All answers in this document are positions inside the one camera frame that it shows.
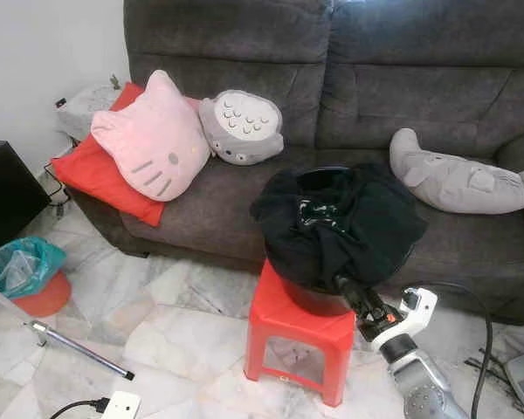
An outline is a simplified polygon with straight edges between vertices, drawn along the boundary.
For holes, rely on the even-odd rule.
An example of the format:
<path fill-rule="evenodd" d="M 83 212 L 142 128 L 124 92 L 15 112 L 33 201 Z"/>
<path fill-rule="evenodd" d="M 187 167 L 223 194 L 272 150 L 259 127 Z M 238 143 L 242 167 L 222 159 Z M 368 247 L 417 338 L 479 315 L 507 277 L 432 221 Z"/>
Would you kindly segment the red plastic stool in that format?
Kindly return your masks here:
<path fill-rule="evenodd" d="M 252 299 L 247 320 L 245 376 L 257 381 L 262 374 L 278 376 L 312 388 L 329 407 L 341 406 L 343 390 L 355 343 L 354 313 L 323 316 L 311 313 L 294 303 L 285 291 L 282 278 L 272 268 L 270 260 L 263 264 L 259 283 Z M 265 365 L 265 348 L 270 338 L 286 338 L 315 347 L 323 354 L 321 383 L 289 374 Z"/>

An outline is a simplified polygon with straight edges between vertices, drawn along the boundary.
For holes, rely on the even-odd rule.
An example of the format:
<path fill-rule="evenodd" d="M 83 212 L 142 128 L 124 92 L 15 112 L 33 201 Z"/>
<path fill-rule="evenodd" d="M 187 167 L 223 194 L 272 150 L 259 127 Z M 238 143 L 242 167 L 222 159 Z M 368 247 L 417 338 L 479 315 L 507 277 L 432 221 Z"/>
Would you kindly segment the long grey creature plush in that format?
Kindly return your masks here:
<path fill-rule="evenodd" d="M 524 209 L 524 171 L 423 150 L 408 127 L 391 136 L 390 167 L 414 196 L 438 210 L 501 215 Z"/>

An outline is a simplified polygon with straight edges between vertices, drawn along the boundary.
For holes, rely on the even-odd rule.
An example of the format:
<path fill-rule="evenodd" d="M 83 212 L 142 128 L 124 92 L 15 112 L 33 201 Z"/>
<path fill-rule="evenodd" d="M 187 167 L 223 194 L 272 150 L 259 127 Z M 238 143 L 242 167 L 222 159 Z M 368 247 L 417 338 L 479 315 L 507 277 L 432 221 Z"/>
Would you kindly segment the round grey creature plush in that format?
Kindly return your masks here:
<path fill-rule="evenodd" d="M 273 101 L 226 89 L 198 101 L 199 120 L 211 152 L 233 165 L 254 165 L 285 148 L 282 114 Z"/>

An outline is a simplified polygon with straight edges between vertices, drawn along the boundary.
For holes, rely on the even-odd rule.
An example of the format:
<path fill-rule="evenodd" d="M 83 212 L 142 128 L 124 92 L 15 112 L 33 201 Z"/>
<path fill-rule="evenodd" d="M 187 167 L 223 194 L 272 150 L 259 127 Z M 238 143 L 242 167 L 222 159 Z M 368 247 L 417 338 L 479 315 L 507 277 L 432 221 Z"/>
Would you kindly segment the dark grey fabric sofa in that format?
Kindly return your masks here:
<path fill-rule="evenodd" d="M 183 95 L 273 100 L 286 148 L 211 159 L 158 226 L 74 190 L 108 243 L 258 274 L 250 203 L 281 170 L 389 162 L 412 128 L 426 150 L 524 171 L 524 0 L 125 0 L 130 75 L 162 69 Z"/>

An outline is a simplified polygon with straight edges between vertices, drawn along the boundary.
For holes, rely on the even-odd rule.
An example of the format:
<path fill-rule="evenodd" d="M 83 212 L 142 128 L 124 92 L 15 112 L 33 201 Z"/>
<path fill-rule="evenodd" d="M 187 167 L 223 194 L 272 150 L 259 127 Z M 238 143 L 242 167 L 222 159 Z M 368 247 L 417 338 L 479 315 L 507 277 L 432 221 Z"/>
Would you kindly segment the pink cat face cushion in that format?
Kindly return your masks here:
<path fill-rule="evenodd" d="M 167 72 L 155 69 L 133 103 L 95 113 L 90 135 L 131 188 L 154 201 L 173 201 L 210 159 L 196 105 Z"/>

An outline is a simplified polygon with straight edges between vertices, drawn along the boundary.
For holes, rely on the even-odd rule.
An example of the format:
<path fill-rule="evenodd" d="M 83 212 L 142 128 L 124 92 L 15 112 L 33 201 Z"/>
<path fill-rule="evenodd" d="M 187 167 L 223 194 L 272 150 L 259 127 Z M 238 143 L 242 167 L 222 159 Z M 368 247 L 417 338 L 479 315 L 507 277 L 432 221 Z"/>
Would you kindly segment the red cushion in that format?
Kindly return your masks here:
<path fill-rule="evenodd" d="M 119 111 L 133 103 L 143 88 L 127 83 L 107 111 Z M 67 187 L 94 196 L 115 210 L 138 218 L 149 226 L 161 223 L 168 201 L 154 201 L 131 188 L 112 157 L 90 134 L 73 152 L 53 160 L 56 175 Z"/>

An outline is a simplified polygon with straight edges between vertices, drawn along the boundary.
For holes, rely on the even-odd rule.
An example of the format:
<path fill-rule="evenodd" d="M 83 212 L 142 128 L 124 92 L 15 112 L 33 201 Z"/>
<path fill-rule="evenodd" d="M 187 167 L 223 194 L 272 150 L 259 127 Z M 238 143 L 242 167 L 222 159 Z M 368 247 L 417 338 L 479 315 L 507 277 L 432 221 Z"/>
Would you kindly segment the white lace covered box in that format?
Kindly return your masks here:
<path fill-rule="evenodd" d="M 74 96 L 55 101 L 59 131 L 69 137 L 72 147 L 77 147 L 89 135 L 94 113 L 109 109 L 121 91 L 122 81 L 112 75 L 109 84 L 90 86 Z"/>

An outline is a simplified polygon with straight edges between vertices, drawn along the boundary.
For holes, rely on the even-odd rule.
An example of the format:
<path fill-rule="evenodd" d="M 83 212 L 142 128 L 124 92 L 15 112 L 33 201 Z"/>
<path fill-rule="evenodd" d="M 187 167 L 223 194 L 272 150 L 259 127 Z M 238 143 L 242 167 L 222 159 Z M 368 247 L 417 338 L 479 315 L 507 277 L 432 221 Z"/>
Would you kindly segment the red bin with teal bag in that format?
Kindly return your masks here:
<path fill-rule="evenodd" d="M 0 292 L 32 318 L 62 310 L 71 283 L 61 268 L 66 252 L 42 237 L 22 237 L 0 247 Z"/>

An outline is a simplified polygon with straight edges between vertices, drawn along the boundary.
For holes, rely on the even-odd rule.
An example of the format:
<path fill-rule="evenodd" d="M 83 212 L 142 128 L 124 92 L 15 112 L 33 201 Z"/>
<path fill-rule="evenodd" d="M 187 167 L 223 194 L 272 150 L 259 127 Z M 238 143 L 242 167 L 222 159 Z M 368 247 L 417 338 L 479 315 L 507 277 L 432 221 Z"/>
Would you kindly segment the black TV cabinet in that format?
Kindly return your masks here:
<path fill-rule="evenodd" d="M 49 196 L 14 148 L 0 141 L 0 247 L 16 238 L 49 203 Z"/>

